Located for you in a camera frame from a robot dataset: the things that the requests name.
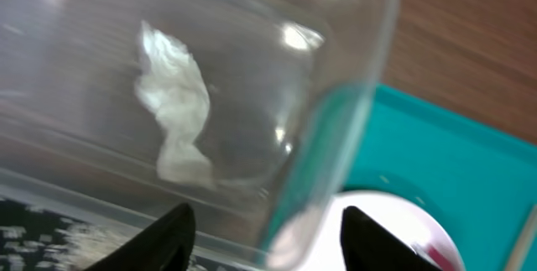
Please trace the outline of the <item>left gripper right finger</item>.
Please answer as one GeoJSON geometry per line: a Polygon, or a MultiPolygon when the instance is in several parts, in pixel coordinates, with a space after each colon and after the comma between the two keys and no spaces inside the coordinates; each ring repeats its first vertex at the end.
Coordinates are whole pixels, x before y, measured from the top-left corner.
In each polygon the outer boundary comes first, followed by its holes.
{"type": "Polygon", "coordinates": [[[343,210],[340,244],[346,271],[441,271],[355,206],[343,210]]]}

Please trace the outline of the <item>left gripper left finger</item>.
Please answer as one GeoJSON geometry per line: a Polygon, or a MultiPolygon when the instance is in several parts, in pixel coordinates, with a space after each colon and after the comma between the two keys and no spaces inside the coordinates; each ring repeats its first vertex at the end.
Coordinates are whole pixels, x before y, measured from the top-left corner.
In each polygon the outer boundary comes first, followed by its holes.
{"type": "Polygon", "coordinates": [[[86,271],[186,271],[195,238],[194,211],[179,204],[86,271]]]}

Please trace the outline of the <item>rice and food scraps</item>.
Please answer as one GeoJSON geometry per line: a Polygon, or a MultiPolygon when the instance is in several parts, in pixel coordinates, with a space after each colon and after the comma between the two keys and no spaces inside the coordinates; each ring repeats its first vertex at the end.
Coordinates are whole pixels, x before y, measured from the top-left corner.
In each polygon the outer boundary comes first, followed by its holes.
{"type": "Polygon", "coordinates": [[[1,271],[83,270],[129,239],[116,230],[77,222],[50,229],[2,227],[1,271]]]}

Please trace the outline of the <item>white tissue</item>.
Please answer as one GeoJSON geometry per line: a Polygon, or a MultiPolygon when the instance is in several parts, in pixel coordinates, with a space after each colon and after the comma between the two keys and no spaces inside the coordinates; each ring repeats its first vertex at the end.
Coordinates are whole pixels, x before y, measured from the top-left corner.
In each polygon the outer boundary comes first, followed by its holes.
{"type": "Polygon", "coordinates": [[[157,175],[176,184],[216,186],[211,161],[196,147],[211,100],[200,68],[188,47],[143,21],[138,33],[142,73],[135,95],[154,115],[164,134],[157,175]]]}

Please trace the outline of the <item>red snack wrapper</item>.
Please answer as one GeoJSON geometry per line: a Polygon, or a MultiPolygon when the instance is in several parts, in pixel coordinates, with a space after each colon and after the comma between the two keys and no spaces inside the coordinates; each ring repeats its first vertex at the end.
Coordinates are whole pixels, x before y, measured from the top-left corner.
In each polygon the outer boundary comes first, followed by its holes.
{"type": "Polygon", "coordinates": [[[456,265],[454,265],[448,258],[440,253],[436,248],[431,245],[419,245],[413,244],[414,251],[425,261],[431,263],[442,271],[456,271],[456,265]]]}

